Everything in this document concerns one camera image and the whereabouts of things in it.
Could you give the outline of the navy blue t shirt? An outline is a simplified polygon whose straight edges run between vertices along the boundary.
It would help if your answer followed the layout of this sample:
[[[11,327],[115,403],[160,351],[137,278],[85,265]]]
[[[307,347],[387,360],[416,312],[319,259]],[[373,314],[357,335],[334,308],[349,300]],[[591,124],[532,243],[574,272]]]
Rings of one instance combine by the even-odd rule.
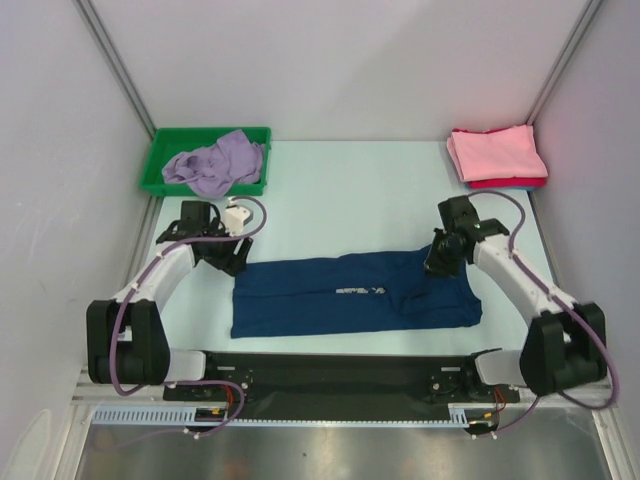
[[[231,336],[264,338],[472,327],[483,314],[461,269],[429,276],[429,249],[250,264],[233,289]]]

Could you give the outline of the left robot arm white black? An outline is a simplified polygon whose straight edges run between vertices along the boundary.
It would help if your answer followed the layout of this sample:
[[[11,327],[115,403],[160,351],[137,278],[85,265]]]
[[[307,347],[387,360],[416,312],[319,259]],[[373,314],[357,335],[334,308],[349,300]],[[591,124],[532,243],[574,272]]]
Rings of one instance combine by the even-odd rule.
[[[176,288],[201,263],[231,277],[246,268],[253,240],[245,228],[253,211],[228,201],[224,209],[199,200],[184,201],[179,218],[156,239],[142,271],[108,300],[86,311],[88,375],[95,384],[111,384],[121,395],[131,385],[186,382],[197,398],[214,397],[220,374],[207,366],[201,350],[169,345],[161,313]]]

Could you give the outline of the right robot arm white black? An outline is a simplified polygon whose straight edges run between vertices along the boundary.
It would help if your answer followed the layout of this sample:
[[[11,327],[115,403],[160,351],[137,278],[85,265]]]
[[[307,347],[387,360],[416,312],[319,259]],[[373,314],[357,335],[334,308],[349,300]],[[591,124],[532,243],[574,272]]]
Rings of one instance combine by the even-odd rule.
[[[427,273],[452,277],[474,265],[502,290],[527,326],[518,350],[494,349],[474,354],[475,367],[461,376],[463,393],[484,401],[498,384],[525,387],[539,397],[604,379],[606,328],[603,311],[580,304],[543,279],[515,245],[517,229],[495,218],[481,219],[470,196],[438,205],[441,227],[435,229],[425,259]]]

